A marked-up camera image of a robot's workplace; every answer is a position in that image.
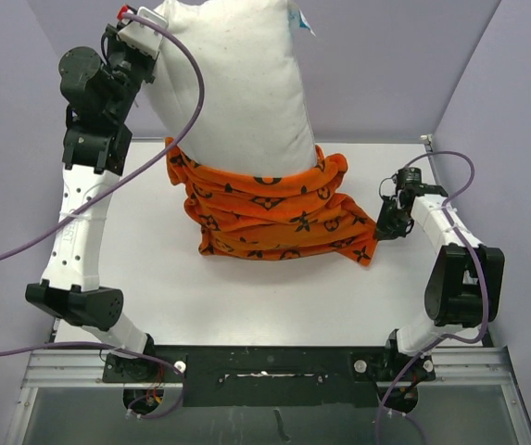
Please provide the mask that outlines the orange patterned pillowcase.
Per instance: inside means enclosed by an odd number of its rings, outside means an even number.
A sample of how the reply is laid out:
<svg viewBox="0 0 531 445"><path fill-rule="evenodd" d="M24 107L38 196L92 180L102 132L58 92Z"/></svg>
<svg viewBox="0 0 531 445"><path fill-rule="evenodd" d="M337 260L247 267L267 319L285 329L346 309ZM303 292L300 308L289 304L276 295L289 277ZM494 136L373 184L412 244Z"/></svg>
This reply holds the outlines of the orange patterned pillowcase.
<svg viewBox="0 0 531 445"><path fill-rule="evenodd" d="M211 169L177 146L166 164L171 183L185 190L185 213L200 227L202 256L286 261L338 253L362 267L373 260L376 223L340 192L348 173L340 153L318 149L313 168L286 177Z"/></svg>

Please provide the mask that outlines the white pillow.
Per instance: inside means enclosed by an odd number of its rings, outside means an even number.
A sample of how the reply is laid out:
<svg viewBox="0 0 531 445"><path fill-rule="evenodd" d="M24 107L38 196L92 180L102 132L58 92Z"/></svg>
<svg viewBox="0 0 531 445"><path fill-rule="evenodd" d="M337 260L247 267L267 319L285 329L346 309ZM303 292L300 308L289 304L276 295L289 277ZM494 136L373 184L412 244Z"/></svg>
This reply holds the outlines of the white pillow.
<svg viewBox="0 0 531 445"><path fill-rule="evenodd" d="M192 54L205 98L180 149L223 172L285 177L316 163L294 33L310 25L293 1L165 1L155 9Z"/></svg>

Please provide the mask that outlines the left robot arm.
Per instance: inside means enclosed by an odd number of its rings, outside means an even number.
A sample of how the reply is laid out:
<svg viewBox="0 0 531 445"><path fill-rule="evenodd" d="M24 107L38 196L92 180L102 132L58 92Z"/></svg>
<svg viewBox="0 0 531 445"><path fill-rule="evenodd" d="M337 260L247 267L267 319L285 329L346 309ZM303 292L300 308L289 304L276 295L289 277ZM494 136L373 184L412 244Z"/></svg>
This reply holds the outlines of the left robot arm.
<svg viewBox="0 0 531 445"><path fill-rule="evenodd" d="M127 116L153 60L125 44L109 25L101 49L78 46L60 59L60 93L67 101L63 139L63 195L50 259L25 298L38 309L82 328L98 340L129 350L124 370L145 381L157 370L150 340L123 312L124 296L102 286L100 248L111 200L132 141Z"/></svg>

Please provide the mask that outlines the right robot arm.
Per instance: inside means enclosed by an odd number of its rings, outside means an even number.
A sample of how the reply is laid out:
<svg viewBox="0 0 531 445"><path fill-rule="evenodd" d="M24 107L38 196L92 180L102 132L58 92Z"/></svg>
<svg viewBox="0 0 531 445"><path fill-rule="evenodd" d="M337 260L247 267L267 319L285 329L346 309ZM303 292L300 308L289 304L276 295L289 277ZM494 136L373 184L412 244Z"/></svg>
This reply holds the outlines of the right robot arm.
<svg viewBox="0 0 531 445"><path fill-rule="evenodd" d="M395 191L382 197L374 237L394 240L419 227L436 254L423 311L395 331L396 347L381 356L384 373L401 379L413 369L414 355L428 353L445 339L465 344L482 339L498 313L505 256L472 234L446 190L425 184L419 168L402 168L392 181Z"/></svg>

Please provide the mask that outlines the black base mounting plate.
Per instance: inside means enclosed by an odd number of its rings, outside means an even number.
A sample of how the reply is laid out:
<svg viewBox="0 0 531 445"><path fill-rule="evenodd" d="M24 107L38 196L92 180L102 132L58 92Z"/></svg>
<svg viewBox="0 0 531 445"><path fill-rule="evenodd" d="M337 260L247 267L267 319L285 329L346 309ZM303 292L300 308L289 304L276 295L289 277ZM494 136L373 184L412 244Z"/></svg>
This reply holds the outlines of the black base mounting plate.
<svg viewBox="0 0 531 445"><path fill-rule="evenodd" d="M382 384L433 381L430 360L384 347L156 346L162 364L106 357L102 380L111 384L184 385L191 407L375 407Z"/></svg>

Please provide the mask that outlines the aluminium frame rail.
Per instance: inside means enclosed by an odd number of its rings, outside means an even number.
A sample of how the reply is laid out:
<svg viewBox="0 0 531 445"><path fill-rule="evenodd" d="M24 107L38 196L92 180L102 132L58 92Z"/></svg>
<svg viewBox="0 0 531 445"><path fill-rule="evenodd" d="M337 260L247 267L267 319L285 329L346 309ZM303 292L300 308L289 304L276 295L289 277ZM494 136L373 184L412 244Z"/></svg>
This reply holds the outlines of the aluminium frame rail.
<svg viewBox="0 0 531 445"><path fill-rule="evenodd" d="M166 390L176 407L307 407L349 403L408 414L424 384L498 386L516 438L531 444L531 425L505 350L445 347L417 356L383 347L151 346L145 355L93 342L30 350L7 442L20 444L40 388L88 384L122 388L124 404L154 419Z"/></svg>

